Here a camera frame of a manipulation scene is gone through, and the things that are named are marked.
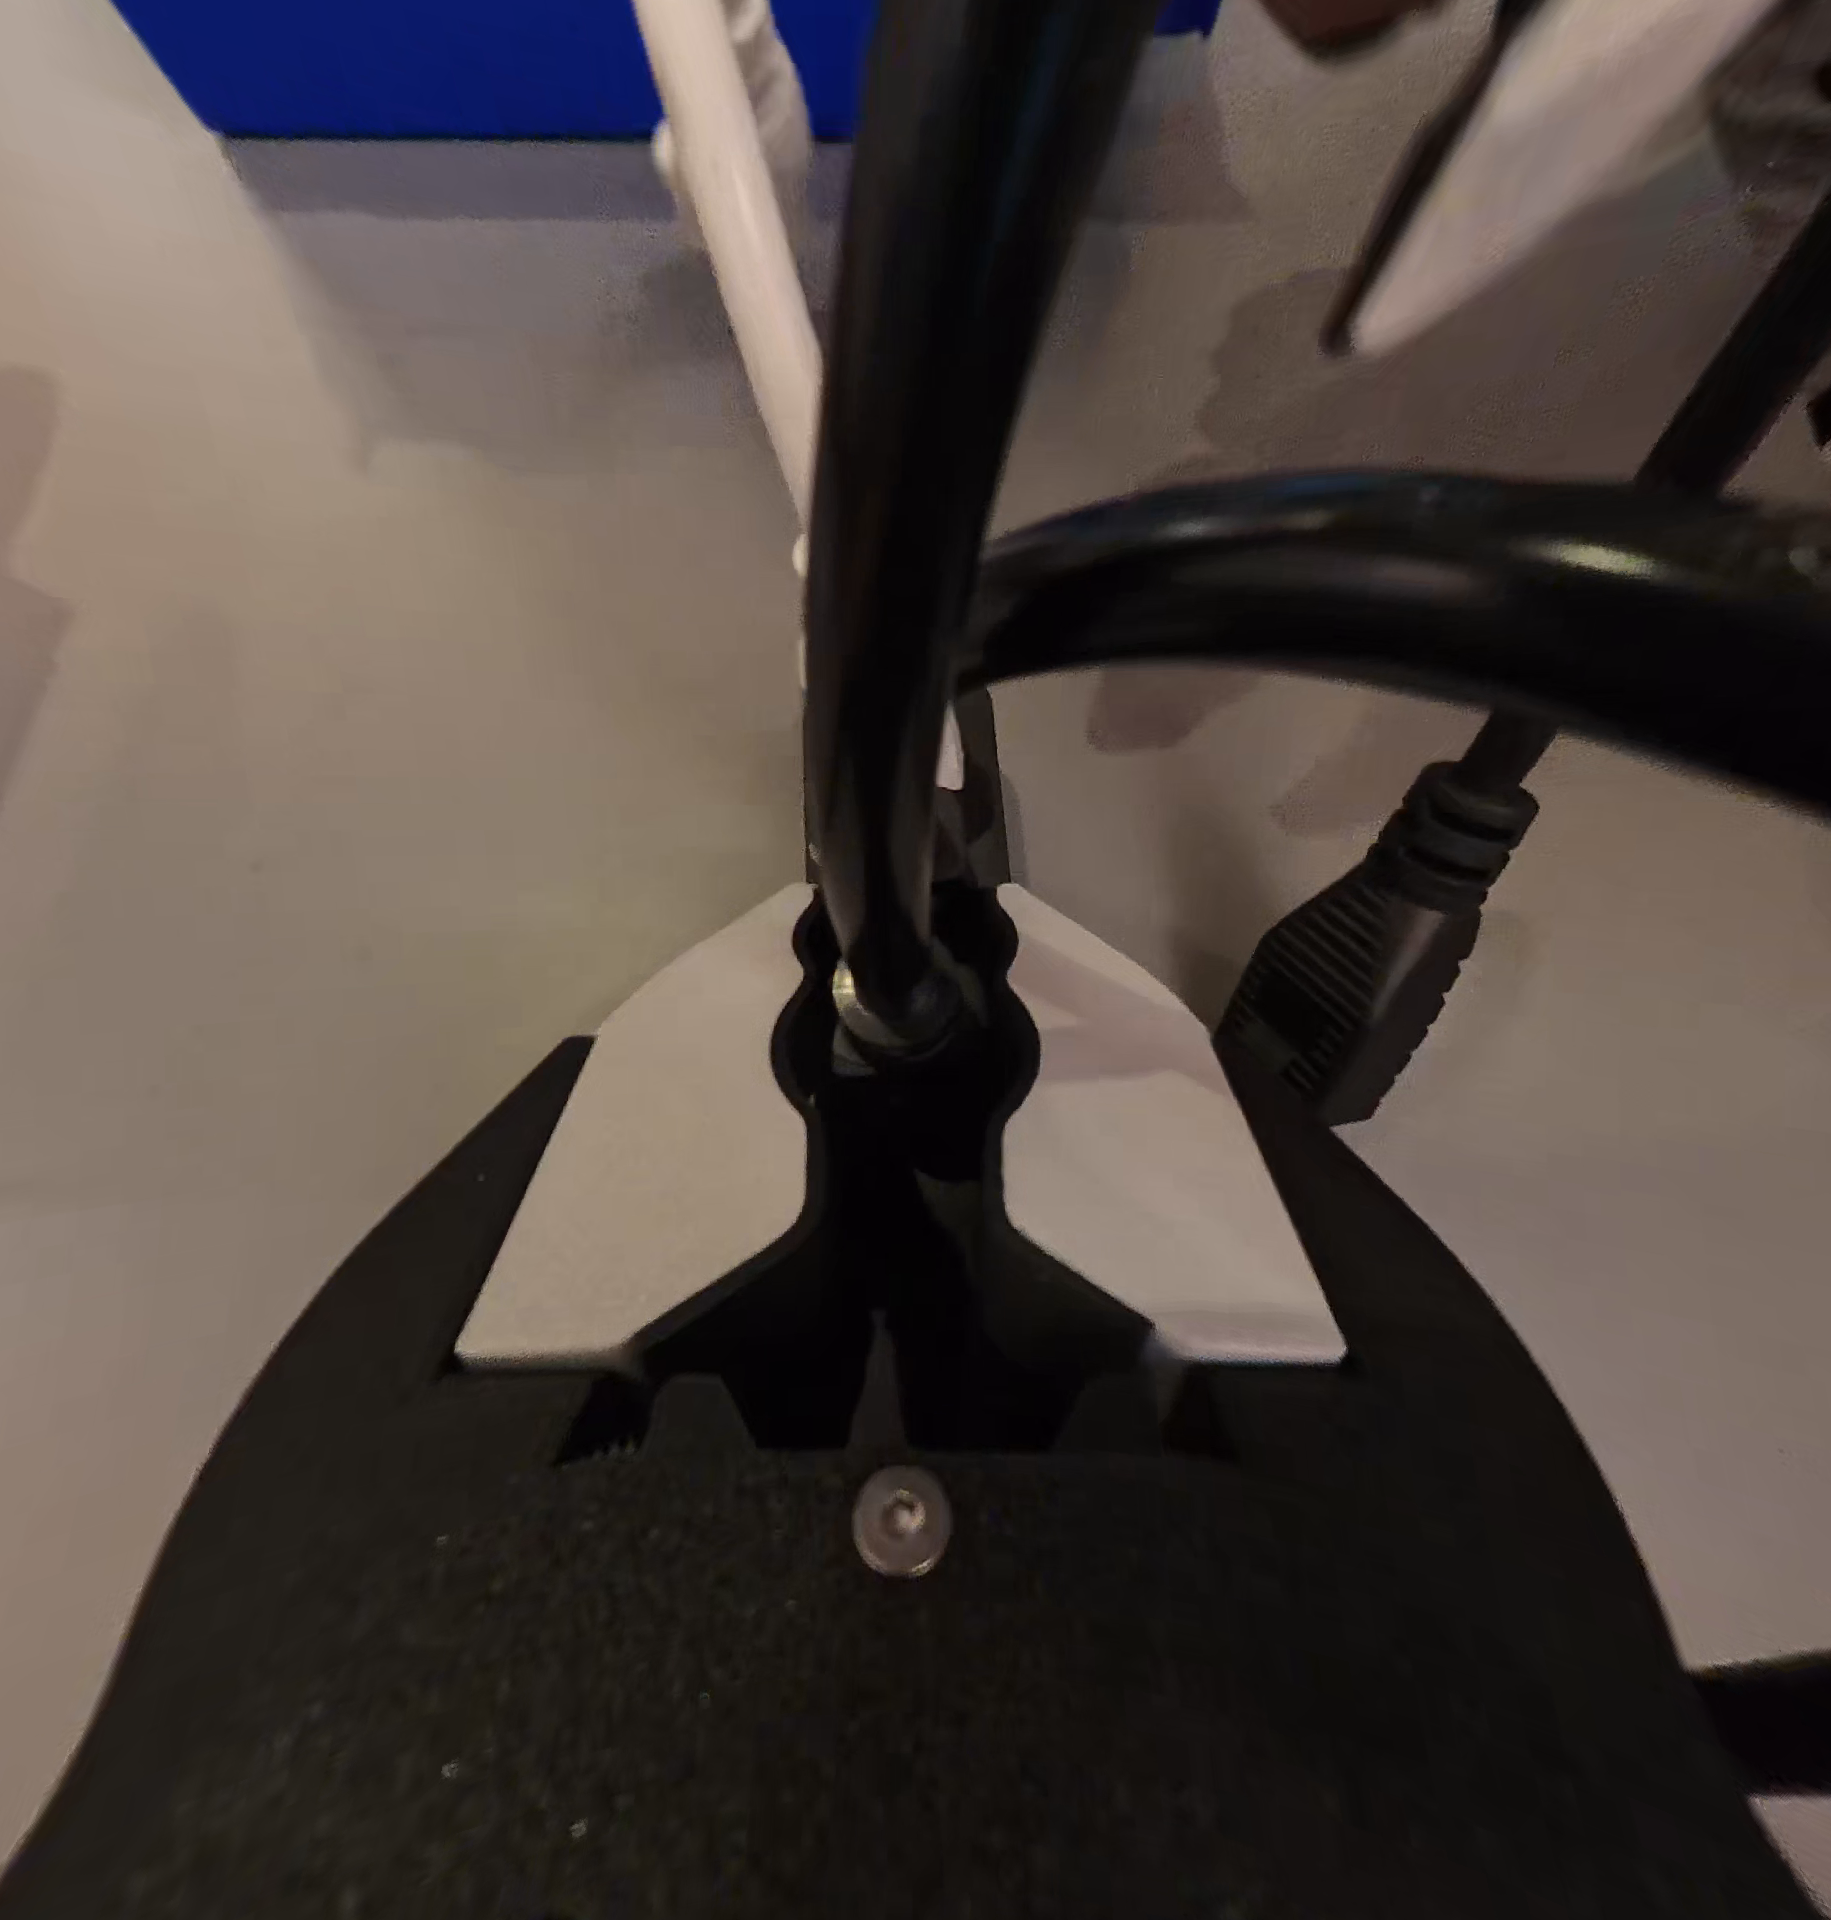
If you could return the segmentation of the blue box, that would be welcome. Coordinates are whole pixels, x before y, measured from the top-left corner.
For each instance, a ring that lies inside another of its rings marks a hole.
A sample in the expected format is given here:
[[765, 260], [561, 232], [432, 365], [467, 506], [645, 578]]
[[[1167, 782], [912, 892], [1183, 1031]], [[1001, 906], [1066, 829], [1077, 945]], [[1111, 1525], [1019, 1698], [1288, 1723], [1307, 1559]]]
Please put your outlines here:
[[635, 141], [631, 4], [116, 4], [193, 119], [271, 141]]

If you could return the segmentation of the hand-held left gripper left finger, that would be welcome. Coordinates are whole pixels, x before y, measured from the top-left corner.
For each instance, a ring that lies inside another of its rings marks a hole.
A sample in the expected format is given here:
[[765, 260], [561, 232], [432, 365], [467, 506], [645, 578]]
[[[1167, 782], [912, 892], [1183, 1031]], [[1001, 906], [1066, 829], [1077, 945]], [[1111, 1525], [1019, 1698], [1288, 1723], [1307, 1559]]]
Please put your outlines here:
[[605, 1014], [455, 1337], [460, 1367], [628, 1358], [797, 1229], [810, 1143], [772, 1035], [810, 903], [784, 885]]

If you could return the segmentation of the grey desk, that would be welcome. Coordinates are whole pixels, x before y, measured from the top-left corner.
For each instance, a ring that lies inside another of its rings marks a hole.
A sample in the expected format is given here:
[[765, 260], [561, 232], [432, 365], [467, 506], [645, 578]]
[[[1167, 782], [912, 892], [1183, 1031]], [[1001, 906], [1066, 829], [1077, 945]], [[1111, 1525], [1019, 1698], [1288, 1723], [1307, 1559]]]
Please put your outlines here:
[[[1617, 473], [1754, 294], [1696, 129], [1406, 354], [1315, 329], [1484, 34], [1151, 47], [1001, 522], [1176, 477]], [[0, 4], [0, 1869], [336, 1261], [799, 867], [793, 511], [632, 154], [227, 154]], [[1470, 713], [997, 695], [1026, 885], [1204, 1018]], [[1565, 739], [1361, 1130], [1609, 1475], [1692, 1663], [1831, 1646], [1831, 831]]]

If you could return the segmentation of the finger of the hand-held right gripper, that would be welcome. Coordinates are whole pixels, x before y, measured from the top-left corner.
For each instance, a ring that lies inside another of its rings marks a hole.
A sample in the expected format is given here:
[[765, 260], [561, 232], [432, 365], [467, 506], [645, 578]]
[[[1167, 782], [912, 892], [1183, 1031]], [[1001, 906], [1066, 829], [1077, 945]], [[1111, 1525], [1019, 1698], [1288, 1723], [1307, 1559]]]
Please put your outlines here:
[[1774, 4], [1497, 4], [1397, 162], [1322, 321], [1377, 356], [1510, 278], [1626, 174]]

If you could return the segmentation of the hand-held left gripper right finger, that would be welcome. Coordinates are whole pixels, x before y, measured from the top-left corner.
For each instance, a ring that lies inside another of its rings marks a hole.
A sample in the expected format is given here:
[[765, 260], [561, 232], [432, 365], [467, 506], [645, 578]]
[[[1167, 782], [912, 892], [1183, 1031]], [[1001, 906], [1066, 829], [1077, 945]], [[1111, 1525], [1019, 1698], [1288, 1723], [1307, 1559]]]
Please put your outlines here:
[[1005, 984], [1037, 1065], [1001, 1130], [1005, 1220], [1195, 1361], [1338, 1367], [1345, 1332], [1209, 1031], [1028, 887]]

